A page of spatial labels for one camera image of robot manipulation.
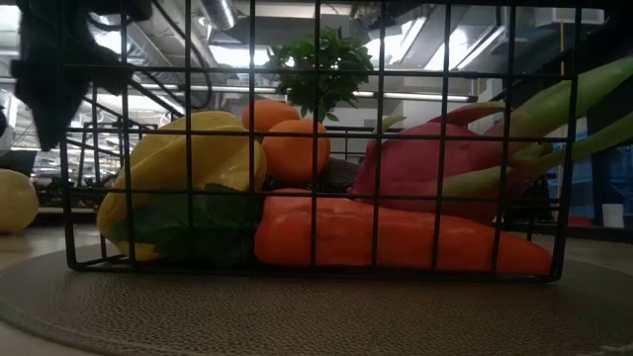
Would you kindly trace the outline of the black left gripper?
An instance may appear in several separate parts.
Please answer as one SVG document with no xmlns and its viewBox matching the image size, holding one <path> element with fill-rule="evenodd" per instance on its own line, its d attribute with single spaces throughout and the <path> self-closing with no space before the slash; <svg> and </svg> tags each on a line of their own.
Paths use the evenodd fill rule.
<svg viewBox="0 0 633 356">
<path fill-rule="evenodd" d="M 149 1 L 19 1 L 17 7 L 21 49 L 11 74 L 19 83 L 36 74 L 54 88 L 93 83 L 119 95 L 132 81 L 132 67 L 122 63 L 117 52 L 98 44 L 91 29 L 120 32 L 133 22 L 146 21 L 151 18 Z M 41 150 L 52 150 L 65 138 L 81 102 L 81 96 L 39 97 L 30 106 Z"/>
</svg>

